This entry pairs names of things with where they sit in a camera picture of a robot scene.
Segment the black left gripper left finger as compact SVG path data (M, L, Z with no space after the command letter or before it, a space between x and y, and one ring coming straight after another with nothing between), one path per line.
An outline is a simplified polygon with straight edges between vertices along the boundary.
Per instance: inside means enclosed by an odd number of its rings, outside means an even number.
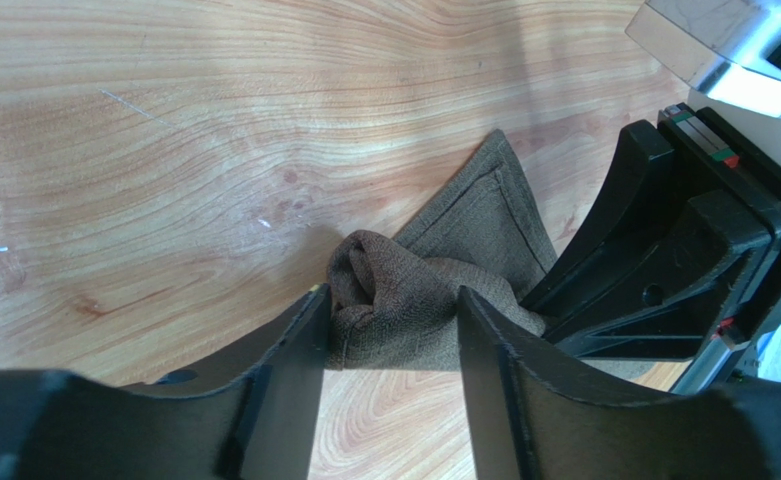
M153 383L0 370L0 479L304 479L329 287Z

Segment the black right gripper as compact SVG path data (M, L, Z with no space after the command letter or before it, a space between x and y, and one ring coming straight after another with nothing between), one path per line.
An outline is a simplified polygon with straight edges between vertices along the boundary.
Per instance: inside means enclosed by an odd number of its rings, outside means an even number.
M659 116L712 154L725 152L723 163L781 213L781 119L722 103L670 106ZM751 378L781 382L781 246L752 310L738 314L772 235L730 194L690 198L644 251L624 243L594 259L633 229L673 155L651 122L623 127L588 215L521 305L551 317L545 340L579 358L691 359L714 335L673 384L676 394Z

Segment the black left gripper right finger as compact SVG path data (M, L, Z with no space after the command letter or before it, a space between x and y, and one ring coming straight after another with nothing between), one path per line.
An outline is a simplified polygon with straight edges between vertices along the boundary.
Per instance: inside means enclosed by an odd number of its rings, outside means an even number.
M781 479L781 383L637 385L462 288L458 341L481 479Z

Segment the brown cloth napkin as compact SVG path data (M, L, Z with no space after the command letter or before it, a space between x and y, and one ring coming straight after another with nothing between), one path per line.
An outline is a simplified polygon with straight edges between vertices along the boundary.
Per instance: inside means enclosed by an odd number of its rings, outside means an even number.
M521 301L556 260L520 162L494 130L395 236L357 230L333 251L328 367L458 370L462 287L541 336L547 318Z

